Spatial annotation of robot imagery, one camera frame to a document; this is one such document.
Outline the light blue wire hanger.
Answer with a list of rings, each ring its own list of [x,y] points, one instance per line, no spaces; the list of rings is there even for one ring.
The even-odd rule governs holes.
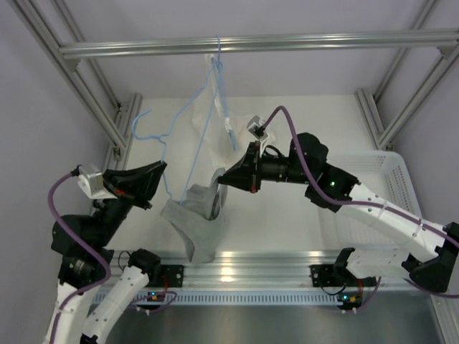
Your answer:
[[[199,155],[203,149],[202,136],[194,132],[191,117],[197,98],[204,89],[204,83],[187,100],[179,100],[180,108],[173,114],[169,110],[152,107],[137,114],[131,123],[133,139],[153,145],[153,155],[159,156],[170,167],[177,167],[174,159],[189,154],[185,162],[185,174],[179,177],[179,184],[173,185],[172,172],[165,171],[161,181],[166,195],[174,200],[181,200],[185,190],[191,185],[194,171],[197,169]]]

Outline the grey tank top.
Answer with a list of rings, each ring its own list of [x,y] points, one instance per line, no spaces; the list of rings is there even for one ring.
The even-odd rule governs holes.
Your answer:
[[[208,186],[193,184],[182,202],[169,199],[161,210],[161,216],[181,237],[191,264],[213,262],[224,236],[227,186],[218,178],[225,172],[224,168],[217,169]]]

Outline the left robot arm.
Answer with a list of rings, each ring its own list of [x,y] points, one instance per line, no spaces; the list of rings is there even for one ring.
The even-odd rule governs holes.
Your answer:
[[[114,252],[108,248],[109,241],[132,209],[152,207],[165,170],[166,162],[156,161],[129,170],[101,171],[80,165],[65,175],[65,180],[77,180],[95,210],[90,215],[55,214],[51,248],[60,254],[62,263],[46,343],[104,343],[124,310],[133,305],[134,296],[161,281],[161,258],[138,249],[130,255],[108,296],[90,312],[94,296],[111,276]],[[208,263],[216,256],[227,200],[227,174],[227,169],[218,168],[209,184],[194,184],[185,190],[183,201],[168,200],[162,209],[162,217],[181,237],[192,264]]]

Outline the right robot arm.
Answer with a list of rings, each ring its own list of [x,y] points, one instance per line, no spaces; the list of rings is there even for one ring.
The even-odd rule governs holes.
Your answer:
[[[391,239],[393,251],[346,247],[333,266],[343,285],[370,277],[394,277],[445,298],[458,258],[458,223],[438,224],[404,210],[374,193],[356,176],[327,161],[328,148],[309,133],[294,135],[287,155],[265,144],[265,131],[247,149],[249,190],[263,181],[302,184],[319,208],[357,220]]]

